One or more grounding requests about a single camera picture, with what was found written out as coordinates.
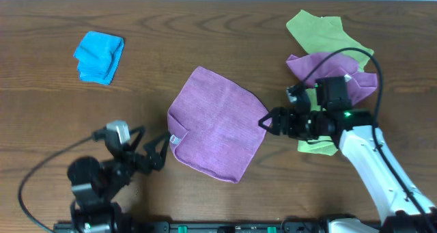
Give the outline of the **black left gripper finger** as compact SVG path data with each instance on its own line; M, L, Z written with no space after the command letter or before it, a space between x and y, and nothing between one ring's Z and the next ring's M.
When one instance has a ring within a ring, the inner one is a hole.
M148 172L160 171L165 166L169 138L170 133L164 133L143 145L143 149L146 151L145 167Z
M144 126L138 126L136 128L133 128L129 131L131 135L135 135L135 139L129 144L128 151L129 152L135 152L138 145L140 144L144 134L146 132L146 129Z

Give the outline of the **purple microfiber cloth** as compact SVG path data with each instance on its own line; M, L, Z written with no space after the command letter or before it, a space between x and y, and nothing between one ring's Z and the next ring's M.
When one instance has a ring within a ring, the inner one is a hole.
M167 112L171 151L179 162L236 184L264 140L258 122L267 112L253 93L199 66Z

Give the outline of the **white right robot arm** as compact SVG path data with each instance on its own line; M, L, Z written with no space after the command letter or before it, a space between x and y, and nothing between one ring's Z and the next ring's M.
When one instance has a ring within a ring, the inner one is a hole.
M299 113L276 107L258 124L273 135L292 139L329 136L354 166L376 205L379 232L436 231L436 205L409 179L368 110Z

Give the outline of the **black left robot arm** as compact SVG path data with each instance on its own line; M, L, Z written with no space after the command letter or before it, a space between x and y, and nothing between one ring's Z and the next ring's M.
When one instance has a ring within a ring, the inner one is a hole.
M137 223L123 213L112 199L132 177L159 171L165 166L169 148L169 132L145 143L145 154L136 152L145 127L129 130L124 122L107 124L92 133L94 141L103 140L113 158L98 161L92 156L75 160L67 175L72 185L75 201L70 206L72 230L75 232L152 232L148 223Z

